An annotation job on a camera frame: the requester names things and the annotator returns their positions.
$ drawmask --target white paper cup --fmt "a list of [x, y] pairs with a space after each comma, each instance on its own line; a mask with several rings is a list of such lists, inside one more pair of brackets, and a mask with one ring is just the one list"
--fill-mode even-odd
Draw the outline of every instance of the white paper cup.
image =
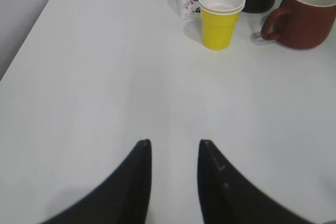
[[199, 4], [213, 13], [232, 13], [245, 6], [246, 0], [199, 0]]

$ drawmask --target white table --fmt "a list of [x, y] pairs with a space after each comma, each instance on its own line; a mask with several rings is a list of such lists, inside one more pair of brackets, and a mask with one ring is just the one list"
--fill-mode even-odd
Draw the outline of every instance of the white table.
[[198, 142], [316, 223], [336, 219], [336, 29], [313, 50], [201, 44], [175, 0], [50, 0], [0, 82], [0, 223], [36, 223], [153, 145], [148, 224], [201, 224]]

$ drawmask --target brown ceramic mug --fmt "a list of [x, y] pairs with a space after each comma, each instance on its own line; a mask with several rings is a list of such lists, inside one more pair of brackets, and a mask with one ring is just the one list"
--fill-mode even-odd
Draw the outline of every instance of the brown ceramic mug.
[[267, 17], [261, 36], [290, 48], [310, 49], [324, 42], [335, 18], [336, 0], [283, 0]]

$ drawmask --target white wall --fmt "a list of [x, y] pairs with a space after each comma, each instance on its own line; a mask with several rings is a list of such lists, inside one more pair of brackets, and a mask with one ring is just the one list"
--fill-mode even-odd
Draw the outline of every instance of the white wall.
[[0, 79], [48, 0], [0, 0]]

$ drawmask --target plastic cup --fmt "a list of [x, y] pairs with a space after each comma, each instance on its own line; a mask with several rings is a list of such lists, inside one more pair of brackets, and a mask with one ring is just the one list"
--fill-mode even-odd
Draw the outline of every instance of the plastic cup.
[[203, 44], [212, 50], [230, 44], [245, 0], [199, 0], [203, 29]]

